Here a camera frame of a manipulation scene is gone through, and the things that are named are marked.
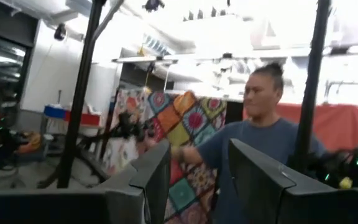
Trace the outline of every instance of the box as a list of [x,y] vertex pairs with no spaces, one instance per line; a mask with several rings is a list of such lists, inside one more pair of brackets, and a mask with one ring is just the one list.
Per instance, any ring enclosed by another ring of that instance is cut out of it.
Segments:
[[[70,121],[71,111],[66,111],[64,120]],[[90,126],[99,126],[100,125],[100,115],[93,114],[82,114],[81,115],[81,125],[90,125]]]
[[52,106],[44,107],[44,115],[50,118],[64,119],[66,111],[62,108],[54,108]]

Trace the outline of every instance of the metal frame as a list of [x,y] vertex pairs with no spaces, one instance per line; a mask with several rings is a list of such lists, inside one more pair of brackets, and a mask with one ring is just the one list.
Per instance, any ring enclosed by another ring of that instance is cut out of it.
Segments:
[[326,82],[326,89],[324,91],[324,102],[327,103],[328,102],[328,96],[329,96],[329,91],[331,90],[331,87],[333,87],[333,85],[358,85],[358,82],[342,82],[342,81],[327,81]]
[[[78,73],[78,79],[75,87],[75,94],[73,99],[73,107],[71,109],[70,122],[68,125],[68,131],[66,136],[65,150],[60,161],[61,171],[58,178],[58,188],[67,188],[70,180],[71,167],[73,165],[74,158],[76,156],[76,140],[78,137],[78,129],[80,127],[81,112],[84,105],[84,98],[86,93],[86,87],[88,84],[88,78],[90,75],[92,54],[94,45],[97,38],[102,31],[106,28],[108,22],[112,19],[114,13],[119,9],[124,0],[117,0],[117,3],[111,7],[110,12],[106,16],[105,20],[99,26],[99,20],[101,16],[101,10],[106,0],[93,0],[91,15],[89,17],[88,30],[86,32],[85,44],[83,48],[83,54],[80,63],[80,71]],[[310,134],[312,129],[312,121],[314,114],[314,106],[316,101],[316,90],[318,86],[319,70],[321,66],[321,58],[324,48],[324,39],[326,34],[326,27],[328,21],[329,8],[331,5],[330,0],[319,0],[318,9],[316,15],[316,24],[314,27],[313,40],[311,43],[310,60],[308,65],[308,79],[306,82],[305,96],[302,103],[300,127],[298,130],[298,137],[296,140],[296,152],[295,160],[298,162],[293,166],[296,170],[303,172],[305,167],[305,155],[308,152],[310,144]],[[148,62],[157,62],[161,60],[170,60],[172,55],[165,57],[150,57]],[[242,55],[241,57],[233,57],[232,54],[224,54],[222,57],[210,57],[207,56],[204,60],[213,60],[220,58],[253,58],[253,55]]]
[[88,86],[96,40],[123,2],[124,0],[119,0],[115,6],[112,6],[110,12],[99,26],[102,7],[106,3],[106,0],[93,0],[91,14],[89,16],[88,30],[86,31],[84,48],[81,57],[80,69],[78,72],[78,79],[75,86],[73,106],[71,107],[70,122],[68,123],[67,135],[65,139],[65,149],[59,164],[61,169],[58,174],[58,188],[68,187],[73,161],[78,154],[76,152],[76,141],[81,123],[82,109],[84,106],[86,87]]
[[331,0],[318,1],[316,22],[314,24],[314,32],[311,40],[311,50],[309,55],[308,78],[306,79],[300,123],[298,133],[296,135],[295,152],[291,161],[291,168],[301,173],[306,171],[307,166],[306,161],[313,129],[316,93],[330,7]]
[[[208,55],[199,55],[199,54],[176,54],[176,55],[166,55],[166,56],[135,56],[135,57],[126,57],[126,58],[114,58],[111,61],[114,63],[134,63],[134,62],[144,62],[162,65],[171,65],[177,63],[179,60],[196,60],[198,62],[208,61],[208,60],[222,60],[222,59],[231,59],[231,60],[245,60],[245,59],[275,59],[275,58],[287,58],[287,57],[307,57],[305,52],[303,52],[306,47],[295,47],[292,49],[278,49],[274,48],[263,48],[263,49],[254,49],[253,51],[247,54],[208,54]],[[329,45],[325,46],[322,51],[322,56],[331,57],[331,56],[341,56],[341,55],[358,55],[358,44],[351,45]]]

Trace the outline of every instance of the red container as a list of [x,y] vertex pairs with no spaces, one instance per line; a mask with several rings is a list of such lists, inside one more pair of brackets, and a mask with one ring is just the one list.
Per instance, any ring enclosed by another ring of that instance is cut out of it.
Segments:
[[[70,121],[71,111],[66,111],[65,121]],[[100,116],[93,114],[82,114],[81,115],[81,125],[90,125],[90,126],[99,126],[100,125]]]

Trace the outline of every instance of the blue container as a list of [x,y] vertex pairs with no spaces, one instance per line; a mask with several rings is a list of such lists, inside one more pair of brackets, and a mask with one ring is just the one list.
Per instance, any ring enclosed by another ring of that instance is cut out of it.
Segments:
[[109,111],[114,111],[114,106],[116,105],[115,102],[110,102]]
[[66,111],[61,108],[45,106],[44,115],[50,118],[64,119],[66,115]]

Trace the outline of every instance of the security camera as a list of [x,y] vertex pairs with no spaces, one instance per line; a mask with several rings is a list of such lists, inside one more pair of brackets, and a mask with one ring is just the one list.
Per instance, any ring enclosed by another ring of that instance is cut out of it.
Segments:
[[161,0],[147,0],[146,5],[143,6],[147,12],[157,11],[158,7],[164,8],[165,5]]
[[66,38],[67,30],[65,26],[66,25],[64,23],[58,25],[58,27],[55,30],[55,35],[54,35],[55,40],[62,41]]

